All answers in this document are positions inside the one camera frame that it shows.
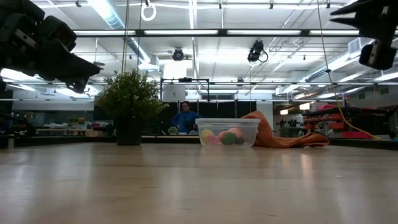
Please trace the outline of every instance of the orange cloth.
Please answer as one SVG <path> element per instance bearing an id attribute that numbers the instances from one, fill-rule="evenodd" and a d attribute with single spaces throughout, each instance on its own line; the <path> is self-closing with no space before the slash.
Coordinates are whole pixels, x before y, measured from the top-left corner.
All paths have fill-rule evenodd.
<path id="1" fill-rule="evenodd" d="M 254 143 L 255 146 L 287 148 L 294 146 L 326 146 L 329 144 L 329 140 L 326 137 L 314 133 L 299 138 L 274 137 L 266 117 L 260 111 L 249 113 L 242 118 L 257 118 L 261 120 L 257 139 Z"/>

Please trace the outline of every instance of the clear plastic container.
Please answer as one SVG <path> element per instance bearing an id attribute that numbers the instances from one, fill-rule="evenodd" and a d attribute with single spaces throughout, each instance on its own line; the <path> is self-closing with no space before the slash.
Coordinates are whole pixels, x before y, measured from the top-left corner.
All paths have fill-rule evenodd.
<path id="1" fill-rule="evenodd" d="M 202 146 L 251 147 L 257 137 L 260 119 L 198 118 Z"/>

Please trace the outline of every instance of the ceiling camera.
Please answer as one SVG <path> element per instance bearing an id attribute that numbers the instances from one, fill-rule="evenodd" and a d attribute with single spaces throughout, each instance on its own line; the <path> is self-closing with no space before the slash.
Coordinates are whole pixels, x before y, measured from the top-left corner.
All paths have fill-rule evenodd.
<path id="1" fill-rule="evenodd" d="M 184 59 L 184 53 L 182 52 L 182 49 L 175 49 L 172 58 L 177 62 L 182 61 Z"/>

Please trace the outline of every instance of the person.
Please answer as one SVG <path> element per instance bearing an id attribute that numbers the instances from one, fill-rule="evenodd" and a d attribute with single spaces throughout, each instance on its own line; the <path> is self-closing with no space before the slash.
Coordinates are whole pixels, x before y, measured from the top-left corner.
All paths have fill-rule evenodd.
<path id="1" fill-rule="evenodd" d="M 172 119 L 173 125 L 178 128 L 179 133 L 189 134 L 195 129 L 195 120 L 201 116 L 193 111 L 190 111 L 189 102 L 182 102 L 182 112 L 175 115 Z"/>

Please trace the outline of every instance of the window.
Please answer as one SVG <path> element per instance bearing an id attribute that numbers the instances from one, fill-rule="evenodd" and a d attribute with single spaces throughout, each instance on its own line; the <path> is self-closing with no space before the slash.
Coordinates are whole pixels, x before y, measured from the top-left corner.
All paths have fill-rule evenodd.
<path id="1" fill-rule="evenodd" d="M 380 89 L 380 95 L 386 95 L 386 94 L 389 94 L 388 87 L 381 88 Z"/>
<path id="2" fill-rule="evenodd" d="M 207 100 L 207 94 L 202 94 L 201 98 Z M 211 100 L 234 100 L 234 94 L 210 94 Z"/>

